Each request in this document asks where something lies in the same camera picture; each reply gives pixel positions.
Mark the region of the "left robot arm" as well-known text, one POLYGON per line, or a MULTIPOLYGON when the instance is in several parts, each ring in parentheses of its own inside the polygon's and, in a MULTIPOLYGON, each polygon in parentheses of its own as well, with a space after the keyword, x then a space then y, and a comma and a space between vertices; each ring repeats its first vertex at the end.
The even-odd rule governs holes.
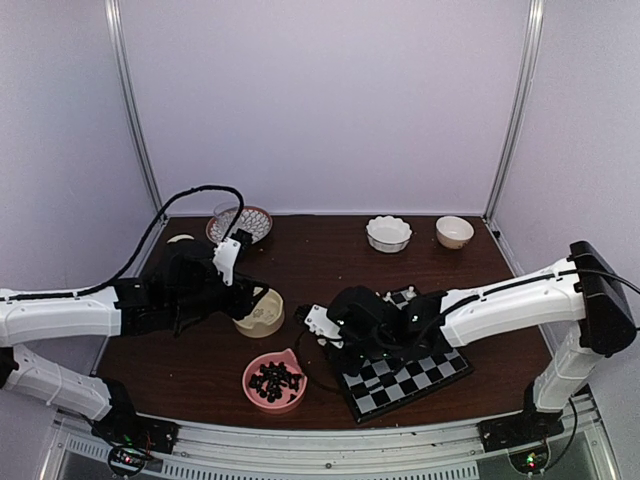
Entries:
POLYGON ((178 336, 217 312, 241 320, 269 291, 266 283, 236 269, 250 244, 244 231, 216 246, 183 236, 168 242, 159 263, 140 277, 76 291, 2 290, 2 389, 103 422, 123 444, 137 442, 144 424, 121 383, 74 372, 35 354, 27 343, 156 331, 178 336))

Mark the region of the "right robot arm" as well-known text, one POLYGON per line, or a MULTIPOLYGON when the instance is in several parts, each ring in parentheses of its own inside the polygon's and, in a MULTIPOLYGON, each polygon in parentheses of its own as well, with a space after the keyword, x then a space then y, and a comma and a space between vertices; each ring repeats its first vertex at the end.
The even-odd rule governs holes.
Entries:
POLYGON ((550 365, 534 380, 531 405, 513 419, 519 440, 535 440, 588 378, 595 365, 629 347, 638 328, 618 276, 588 242, 532 274, 471 289, 425 294, 411 287, 380 295, 342 290, 328 307, 302 305, 296 320, 355 375, 384 360, 398 373, 412 362, 475 341, 533 326, 567 322, 550 365))

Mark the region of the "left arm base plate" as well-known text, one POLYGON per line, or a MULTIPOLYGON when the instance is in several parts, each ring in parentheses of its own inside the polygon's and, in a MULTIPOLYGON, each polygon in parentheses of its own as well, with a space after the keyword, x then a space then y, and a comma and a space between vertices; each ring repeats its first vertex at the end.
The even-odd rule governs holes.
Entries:
POLYGON ((119 411, 88 423, 91 433, 107 444, 143 453, 171 454, 179 433, 179 426, 174 422, 119 411))

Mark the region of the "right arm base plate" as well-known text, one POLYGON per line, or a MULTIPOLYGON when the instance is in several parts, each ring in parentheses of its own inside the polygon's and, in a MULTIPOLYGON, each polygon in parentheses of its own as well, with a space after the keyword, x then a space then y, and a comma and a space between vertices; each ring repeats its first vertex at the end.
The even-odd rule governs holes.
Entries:
POLYGON ((484 420, 477 427, 485 452, 542 441, 564 432, 560 412, 541 413, 535 410, 484 420))

